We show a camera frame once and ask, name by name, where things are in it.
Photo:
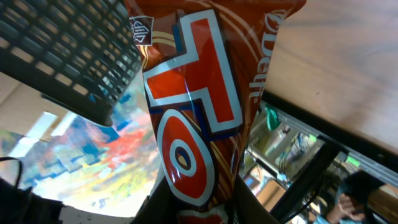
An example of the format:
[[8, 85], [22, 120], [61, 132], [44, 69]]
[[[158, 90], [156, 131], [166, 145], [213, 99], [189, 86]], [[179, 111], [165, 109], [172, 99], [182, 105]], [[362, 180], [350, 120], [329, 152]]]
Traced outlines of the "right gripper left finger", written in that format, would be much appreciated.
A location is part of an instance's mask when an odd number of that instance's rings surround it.
[[131, 224], [177, 224], [173, 194], [164, 177]]

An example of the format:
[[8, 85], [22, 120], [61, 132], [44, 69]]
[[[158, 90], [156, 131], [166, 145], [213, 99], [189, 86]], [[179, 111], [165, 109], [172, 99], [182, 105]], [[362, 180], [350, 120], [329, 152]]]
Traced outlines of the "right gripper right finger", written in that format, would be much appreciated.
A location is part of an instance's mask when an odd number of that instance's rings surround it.
[[240, 176], [234, 183], [233, 203], [239, 224], [279, 224], [262, 206]]

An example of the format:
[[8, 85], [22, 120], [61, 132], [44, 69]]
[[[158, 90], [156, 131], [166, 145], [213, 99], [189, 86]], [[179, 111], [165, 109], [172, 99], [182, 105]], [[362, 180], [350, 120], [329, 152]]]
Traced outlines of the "red Top chocolate bar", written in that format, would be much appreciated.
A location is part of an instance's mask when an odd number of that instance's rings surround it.
[[126, 1], [170, 192], [164, 223], [232, 223], [277, 32], [303, 1]]

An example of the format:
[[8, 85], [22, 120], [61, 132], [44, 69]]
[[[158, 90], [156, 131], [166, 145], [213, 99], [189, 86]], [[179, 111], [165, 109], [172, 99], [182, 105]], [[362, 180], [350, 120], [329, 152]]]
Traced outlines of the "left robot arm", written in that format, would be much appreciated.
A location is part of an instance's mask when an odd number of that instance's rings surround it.
[[13, 157], [2, 157], [1, 162], [4, 161], [17, 161], [18, 173], [14, 184], [1, 178], [1, 224], [63, 223], [59, 216], [64, 204], [34, 194], [32, 187], [20, 189], [22, 161]]

